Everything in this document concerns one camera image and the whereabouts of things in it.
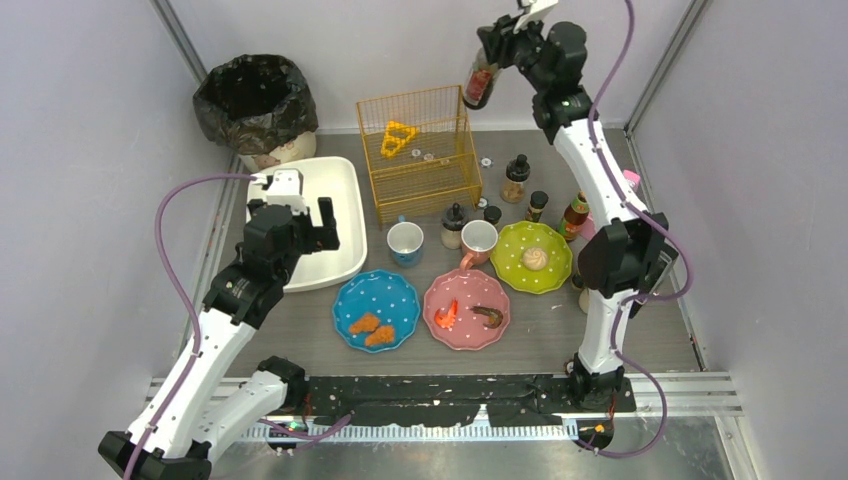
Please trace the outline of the sauce bottle yellow cap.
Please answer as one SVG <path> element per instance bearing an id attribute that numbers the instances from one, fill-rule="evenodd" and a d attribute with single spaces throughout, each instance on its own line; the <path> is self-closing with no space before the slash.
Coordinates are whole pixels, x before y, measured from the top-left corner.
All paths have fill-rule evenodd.
<path id="1" fill-rule="evenodd" d="M 589 213 L 590 207 L 585 194 L 583 191 L 579 191 L 565 209 L 557 227 L 558 233 L 566 242 L 576 239 L 588 219 Z"/>

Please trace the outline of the tall clear oil bottle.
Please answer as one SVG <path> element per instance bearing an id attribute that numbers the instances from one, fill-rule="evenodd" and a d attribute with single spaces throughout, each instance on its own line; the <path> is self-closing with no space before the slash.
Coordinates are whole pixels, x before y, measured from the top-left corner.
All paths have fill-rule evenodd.
<path id="1" fill-rule="evenodd" d="M 500 74 L 497 63 L 490 63 L 484 48 L 480 48 L 463 87 L 463 102 L 468 109 L 484 108 Z"/>

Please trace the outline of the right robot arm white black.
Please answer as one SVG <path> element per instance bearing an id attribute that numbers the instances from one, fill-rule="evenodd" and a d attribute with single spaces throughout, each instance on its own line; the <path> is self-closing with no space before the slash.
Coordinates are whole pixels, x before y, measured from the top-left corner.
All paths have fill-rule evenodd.
<path id="1" fill-rule="evenodd" d="M 579 405 L 622 389 L 622 347 L 632 307 L 652 289 L 648 280 L 666 244 L 669 222 L 652 213 L 626 181 L 605 147 L 596 100 L 582 85 L 587 60 L 584 29 L 558 22 L 545 30 L 505 15 L 478 28 L 488 63 L 516 68 L 532 86 L 533 117 L 564 158 L 593 217 L 595 233 L 578 254 L 589 292 L 583 341 L 570 362 L 566 395 Z"/>

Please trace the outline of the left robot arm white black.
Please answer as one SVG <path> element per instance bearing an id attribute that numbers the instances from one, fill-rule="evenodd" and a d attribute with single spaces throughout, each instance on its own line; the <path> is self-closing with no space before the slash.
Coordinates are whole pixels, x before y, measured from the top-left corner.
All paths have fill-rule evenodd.
<path id="1" fill-rule="evenodd" d="M 283 298 L 303 255 L 334 251 L 340 241 L 329 197 L 309 211 L 255 201 L 233 261 L 212 280 L 190 343 L 160 390 L 125 431 L 110 431 L 101 457 L 125 479 L 207 479 L 241 434 L 278 409 L 298 409 L 308 395 L 302 367 L 278 356 L 263 360 L 226 400 L 212 394 L 240 351 Z"/>

